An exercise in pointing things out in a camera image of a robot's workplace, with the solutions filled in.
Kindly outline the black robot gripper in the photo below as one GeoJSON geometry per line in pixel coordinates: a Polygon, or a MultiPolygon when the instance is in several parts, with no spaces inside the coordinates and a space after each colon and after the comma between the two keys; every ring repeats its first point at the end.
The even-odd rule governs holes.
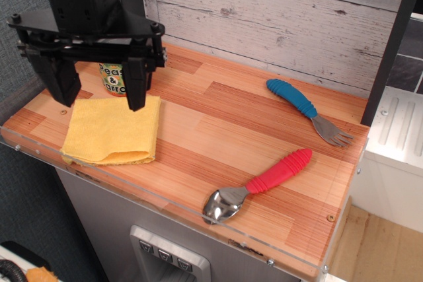
{"type": "Polygon", "coordinates": [[[165,27],[126,11],[121,0],[48,1],[49,8],[12,14],[7,23],[53,99],[67,107],[74,103],[81,89],[76,61],[116,63],[122,64],[130,110],[142,109],[145,69],[166,63],[165,27]]]}

